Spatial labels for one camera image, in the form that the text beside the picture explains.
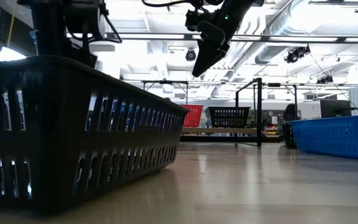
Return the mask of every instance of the red basket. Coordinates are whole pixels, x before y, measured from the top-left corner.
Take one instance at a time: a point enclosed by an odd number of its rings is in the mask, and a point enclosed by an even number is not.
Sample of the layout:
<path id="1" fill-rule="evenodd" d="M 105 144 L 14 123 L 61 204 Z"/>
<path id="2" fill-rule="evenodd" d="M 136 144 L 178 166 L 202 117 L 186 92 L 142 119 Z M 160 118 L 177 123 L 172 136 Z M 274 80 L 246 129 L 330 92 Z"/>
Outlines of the red basket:
<path id="1" fill-rule="evenodd" d="M 185 117 L 184 128 L 197 128 L 200 125 L 201 112 L 203 111 L 203 106 L 201 105 L 182 105 L 184 108 L 189 109 L 190 112 L 187 113 Z"/>

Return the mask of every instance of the black plastic basket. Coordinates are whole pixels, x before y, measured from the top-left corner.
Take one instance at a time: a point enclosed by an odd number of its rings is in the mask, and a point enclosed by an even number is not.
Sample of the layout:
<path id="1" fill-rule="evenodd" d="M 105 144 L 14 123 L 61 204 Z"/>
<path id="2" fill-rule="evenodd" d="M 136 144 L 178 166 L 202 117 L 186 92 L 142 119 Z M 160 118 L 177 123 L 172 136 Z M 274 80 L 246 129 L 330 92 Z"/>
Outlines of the black plastic basket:
<path id="1" fill-rule="evenodd" d="M 295 138 L 293 137 L 291 125 L 283 124 L 282 127 L 283 127 L 283 135 L 284 135 L 285 145 L 288 148 L 296 149 Z"/>
<path id="2" fill-rule="evenodd" d="M 244 128 L 247 125 L 249 107 L 208 107 L 207 125 L 214 128 Z"/>
<path id="3" fill-rule="evenodd" d="M 0 62 L 0 205 L 54 212 L 164 168 L 186 113 L 67 58 Z"/>

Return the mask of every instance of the gray floor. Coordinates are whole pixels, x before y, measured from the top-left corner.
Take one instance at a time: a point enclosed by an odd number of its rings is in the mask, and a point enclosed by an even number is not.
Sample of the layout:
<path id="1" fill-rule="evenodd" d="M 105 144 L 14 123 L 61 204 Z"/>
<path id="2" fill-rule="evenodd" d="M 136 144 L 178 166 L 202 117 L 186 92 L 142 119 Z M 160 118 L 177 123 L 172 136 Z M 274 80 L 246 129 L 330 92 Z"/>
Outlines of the gray floor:
<path id="1" fill-rule="evenodd" d="M 57 217 L 0 223 L 358 223 L 358 160 L 264 144 L 186 143 L 166 169 Z"/>

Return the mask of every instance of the blue plastic basket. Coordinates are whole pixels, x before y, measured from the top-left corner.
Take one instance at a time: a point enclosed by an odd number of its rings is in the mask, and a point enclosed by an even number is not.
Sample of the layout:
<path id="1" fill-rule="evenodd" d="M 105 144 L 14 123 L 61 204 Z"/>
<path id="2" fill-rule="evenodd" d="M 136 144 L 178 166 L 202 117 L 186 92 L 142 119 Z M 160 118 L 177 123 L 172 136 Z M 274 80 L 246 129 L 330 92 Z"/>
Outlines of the blue plastic basket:
<path id="1" fill-rule="evenodd" d="M 358 159 L 358 116 L 292 121 L 300 151 Z"/>

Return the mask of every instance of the ceiling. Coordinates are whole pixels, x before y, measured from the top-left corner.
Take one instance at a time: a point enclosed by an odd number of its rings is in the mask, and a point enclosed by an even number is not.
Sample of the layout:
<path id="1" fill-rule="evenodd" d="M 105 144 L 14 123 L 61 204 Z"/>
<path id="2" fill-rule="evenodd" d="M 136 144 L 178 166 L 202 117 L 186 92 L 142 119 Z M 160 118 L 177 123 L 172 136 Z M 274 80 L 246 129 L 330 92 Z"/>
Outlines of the ceiling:
<path id="1" fill-rule="evenodd" d="M 149 0 L 162 3 L 169 0 Z M 268 35 L 358 35 L 357 6 L 316 6 L 310 0 L 266 0 L 262 7 L 252 7 L 244 17 L 237 34 Z M 14 0 L 0 0 L 0 6 L 13 10 Z M 147 7 L 140 0 L 107 0 L 109 19 L 119 33 L 189 33 L 185 27 L 189 4 L 165 8 Z M 208 7 L 213 11 L 218 7 Z M 16 17 L 32 26 L 30 11 L 19 7 Z M 294 44 L 274 45 L 232 42 L 226 58 L 208 70 L 201 78 L 191 76 L 194 62 L 187 62 L 188 49 L 198 53 L 196 41 L 184 40 L 125 40 L 115 45 L 115 51 L 99 54 L 103 71 L 124 80 L 189 80 L 199 82 L 244 82 L 262 77 L 264 82 L 316 83 L 325 73 L 335 83 L 350 83 L 349 76 L 357 75 L 358 45 L 310 44 L 311 55 L 297 63 L 287 64 L 284 57 Z M 255 61 L 261 54 L 268 55 L 263 64 Z M 190 85 L 189 96 L 231 98 L 233 90 L 242 85 Z M 163 88 L 154 85 L 149 91 L 174 97 L 181 93 L 179 86 Z"/>

